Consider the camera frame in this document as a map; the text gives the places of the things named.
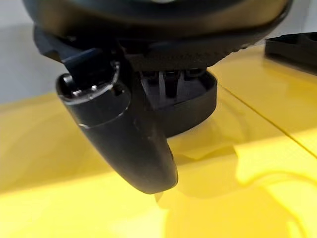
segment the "black base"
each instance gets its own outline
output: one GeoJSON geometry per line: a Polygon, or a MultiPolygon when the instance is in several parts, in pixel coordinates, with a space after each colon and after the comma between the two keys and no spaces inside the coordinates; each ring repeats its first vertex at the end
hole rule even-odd
{"type": "Polygon", "coordinates": [[[215,111],[217,80],[206,71],[196,76],[190,72],[168,74],[139,77],[165,135],[171,137],[197,126],[215,111]]]}

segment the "black object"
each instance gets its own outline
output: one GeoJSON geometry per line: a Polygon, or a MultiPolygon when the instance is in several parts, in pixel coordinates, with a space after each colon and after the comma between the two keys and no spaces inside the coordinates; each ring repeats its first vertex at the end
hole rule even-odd
{"type": "Polygon", "coordinates": [[[266,56],[313,69],[317,67],[317,33],[283,35],[266,40],[266,56]]]}
{"type": "Polygon", "coordinates": [[[206,68],[267,35],[291,2],[24,0],[40,53],[69,71],[56,84],[62,102],[144,193],[176,185],[166,138],[216,108],[217,82],[206,68]]]}

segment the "white wall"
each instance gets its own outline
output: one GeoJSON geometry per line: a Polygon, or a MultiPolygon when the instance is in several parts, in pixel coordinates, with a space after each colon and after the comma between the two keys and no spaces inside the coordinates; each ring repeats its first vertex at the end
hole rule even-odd
{"type": "Polygon", "coordinates": [[[305,23],[312,0],[294,0],[286,19],[270,34],[272,37],[283,34],[304,32],[305,23]]]}
{"type": "Polygon", "coordinates": [[[311,0],[304,31],[317,32],[317,0],[311,0]]]}
{"type": "MultiPolygon", "coordinates": [[[[313,1],[310,19],[316,16],[313,8],[316,9],[317,0],[313,1]]],[[[302,32],[309,3],[310,0],[295,0],[291,14],[273,35],[302,32]]],[[[0,103],[53,91],[55,78],[64,72],[63,65],[37,53],[32,23],[22,0],[0,0],[0,103]]]]}

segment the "glossy yellow panel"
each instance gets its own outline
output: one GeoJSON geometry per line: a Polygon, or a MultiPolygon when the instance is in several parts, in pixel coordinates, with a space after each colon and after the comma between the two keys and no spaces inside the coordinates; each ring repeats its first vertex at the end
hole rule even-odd
{"type": "Polygon", "coordinates": [[[233,95],[317,155],[317,76],[264,58],[263,46],[232,54],[210,70],[233,95]]]}
{"type": "Polygon", "coordinates": [[[54,95],[0,108],[0,237],[317,237],[317,160],[219,88],[212,117],[169,139],[179,184],[145,195],[54,95]]]}

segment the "black plastic part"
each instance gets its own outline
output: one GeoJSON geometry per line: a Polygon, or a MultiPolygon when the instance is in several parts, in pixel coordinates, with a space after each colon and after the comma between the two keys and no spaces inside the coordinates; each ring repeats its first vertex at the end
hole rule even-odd
{"type": "Polygon", "coordinates": [[[170,40],[257,28],[289,0],[23,0],[33,21],[60,37],[170,40]]]}
{"type": "Polygon", "coordinates": [[[172,83],[166,84],[167,76],[164,72],[153,72],[152,75],[155,76],[145,76],[143,73],[141,78],[147,97],[167,137],[202,123],[215,111],[217,102],[217,80],[205,70],[196,70],[196,74],[169,74],[174,79],[173,97],[167,94],[166,89],[172,83]]]}
{"type": "Polygon", "coordinates": [[[177,168],[141,82],[132,80],[131,88],[121,83],[131,75],[125,68],[110,90],[101,86],[79,97],[70,95],[62,77],[56,88],[82,131],[125,180],[147,194],[162,192],[177,184],[177,168]]]}
{"type": "Polygon", "coordinates": [[[317,72],[317,33],[283,35],[266,40],[266,56],[317,72]]]}

